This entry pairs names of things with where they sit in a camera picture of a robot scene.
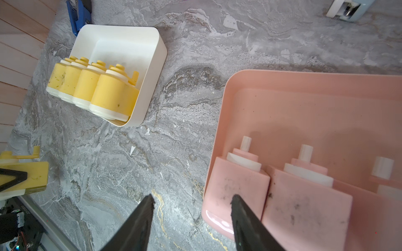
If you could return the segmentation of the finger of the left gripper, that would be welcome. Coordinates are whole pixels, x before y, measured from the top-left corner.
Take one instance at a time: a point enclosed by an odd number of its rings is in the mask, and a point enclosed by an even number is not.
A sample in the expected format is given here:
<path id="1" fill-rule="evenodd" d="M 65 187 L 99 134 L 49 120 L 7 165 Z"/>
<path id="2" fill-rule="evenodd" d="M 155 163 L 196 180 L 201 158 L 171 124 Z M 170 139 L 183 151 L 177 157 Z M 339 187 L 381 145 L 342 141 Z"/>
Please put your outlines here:
<path id="1" fill-rule="evenodd" d="M 27 172 L 22 172 L 22 171 L 18 171 L 18 170 L 10 170 L 10 169 L 4 169 L 1 168 L 1 175 L 5 175 L 5 176 L 12 176 L 14 179 L 1 184 L 1 190 L 0 192 L 3 192 L 19 183 L 24 182 L 27 177 L 28 177 L 28 173 Z"/>

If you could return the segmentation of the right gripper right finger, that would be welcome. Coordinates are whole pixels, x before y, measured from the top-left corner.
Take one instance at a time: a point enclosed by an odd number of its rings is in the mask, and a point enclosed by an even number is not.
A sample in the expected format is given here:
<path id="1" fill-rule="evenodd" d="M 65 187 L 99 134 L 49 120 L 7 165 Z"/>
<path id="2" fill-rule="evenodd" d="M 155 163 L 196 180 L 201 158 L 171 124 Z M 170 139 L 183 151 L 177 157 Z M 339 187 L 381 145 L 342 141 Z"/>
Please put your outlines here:
<path id="1" fill-rule="evenodd" d="M 231 201 L 231 218 L 238 251 L 283 251 L 240 195 Z"/>

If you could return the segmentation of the pink pencil sharpener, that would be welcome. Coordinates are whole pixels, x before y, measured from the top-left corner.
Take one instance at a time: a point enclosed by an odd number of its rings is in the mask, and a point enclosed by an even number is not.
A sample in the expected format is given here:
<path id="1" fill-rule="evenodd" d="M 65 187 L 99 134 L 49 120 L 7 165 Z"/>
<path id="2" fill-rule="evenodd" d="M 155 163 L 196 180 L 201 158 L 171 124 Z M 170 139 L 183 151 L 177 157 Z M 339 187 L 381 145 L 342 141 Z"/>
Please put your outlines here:
<path id="1" fill-rule="evenodd" d="M 369 181 L 371 192 L 340 181 L 334 188 L 353 197 L 346 251 L 400 251 L 402 249 L 402 183 L 390 180 L 394 160 L 376 157 Z"/>
<path id="2" fill-rule="evenodd" d="M 353 197 L 333 188 L 325 167 L 313 164 L 313 147 L 283 169 L 268 166 L 271 177 L 261 222 L 287 251 L 342 251 Z"/>
<path id="3" fill-rule="evenodd" d="M 262 169 L 259 157 L 249 152 L 251 141 L 250 137 L 244 136 L 240 148 L 215 158 L 204 192 L 204 221 L 231 240 L 234 240 L 233 196 L 239 195 L 260 220 L 269 190 L 271 178 Z"/>

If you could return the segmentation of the yellow pencil sharpener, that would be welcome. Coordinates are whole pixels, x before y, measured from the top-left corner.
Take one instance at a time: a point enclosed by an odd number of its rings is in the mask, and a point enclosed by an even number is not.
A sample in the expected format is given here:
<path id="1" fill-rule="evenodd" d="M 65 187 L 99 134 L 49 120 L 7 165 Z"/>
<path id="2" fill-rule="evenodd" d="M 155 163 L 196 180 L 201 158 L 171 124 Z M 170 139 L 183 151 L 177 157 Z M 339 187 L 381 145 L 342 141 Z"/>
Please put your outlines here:
<path id="1" fill-rule="evenodd" d="M 89 65 L 89 59 L 81 57 L 76 59 L 70 65 L 66 67 L 64 79 L 61 87 L 59 88 L 58 96 L 68 102 L 73 103 L 73 95 L 77 86 L 78 79 L 83 69 L 86 69 Z"/>
<path id="2" fill-rule="evenodd" d="M 48 185 L 48 162 L 21 162 L 20 160 L 32 160 L 39 158 L 40 147 L 34 146 L 32 155 L 13 155 L 11 151 L 1 153 L 1 168 L 27 172 L 27 179 L 3 192 L 1 200 L 22 196 L 30 193 L 41 192 Z M 14 178 L 1 175 L 1 184 L 7 183 Z"/>
<path id="3" fill-rule="evenodd" d="M 138 77 L 139 72 L 129 76 L 120 64 L 110 66 L 99 77 L 90 111 L 107 120 L 128 121 L 139 95 Z"/>
<path id="4" fill-rule="evenodd" d="M 106 70 L 106 63 L 97 60 L 81 71 L 72 98 L 72 101 L 76 106 L 85 110 L 90 110 L 91 100 L 97 87 L 99 77 L 106 73 Z"/>
<path id="5" fill-rule="evenodd" d="M 71 56 L 69 58 L 62 59 L 59 63 L 56 63 L 51 76 L 49 78 L 48 85 L 46 87 L 46 91 L 55 97 L 58 97 L 59 88 L 64 80 L 66 67 L 71 65 L 77 58 L 75 56 Z"/>

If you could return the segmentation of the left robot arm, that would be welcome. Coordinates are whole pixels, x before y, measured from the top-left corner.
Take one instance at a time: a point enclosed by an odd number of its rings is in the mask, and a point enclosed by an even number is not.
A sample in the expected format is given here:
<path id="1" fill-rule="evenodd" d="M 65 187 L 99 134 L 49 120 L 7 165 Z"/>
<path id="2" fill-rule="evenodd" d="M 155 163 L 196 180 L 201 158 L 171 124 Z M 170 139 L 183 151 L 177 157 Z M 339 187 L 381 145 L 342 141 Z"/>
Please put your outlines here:
<path id="1" fill-rule="evenodd" d="M 1 245 L 7 251 L 37 251 L 45 231 L 19 196 L 26 189 L 14 189 L 28 180 L 28 172 L 11 165 L 1 166 Z"/>

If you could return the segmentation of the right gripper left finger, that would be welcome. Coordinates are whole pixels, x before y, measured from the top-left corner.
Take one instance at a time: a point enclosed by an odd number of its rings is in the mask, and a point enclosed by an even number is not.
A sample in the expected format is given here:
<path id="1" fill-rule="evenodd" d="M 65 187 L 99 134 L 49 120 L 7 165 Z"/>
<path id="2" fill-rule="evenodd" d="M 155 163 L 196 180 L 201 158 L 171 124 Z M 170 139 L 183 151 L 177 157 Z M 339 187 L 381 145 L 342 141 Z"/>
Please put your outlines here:
<path id="1" fill-rule="evenodd" d="M 155 200 L 145 196 L 103 251 L 146 251 L 152 227 Z"/>

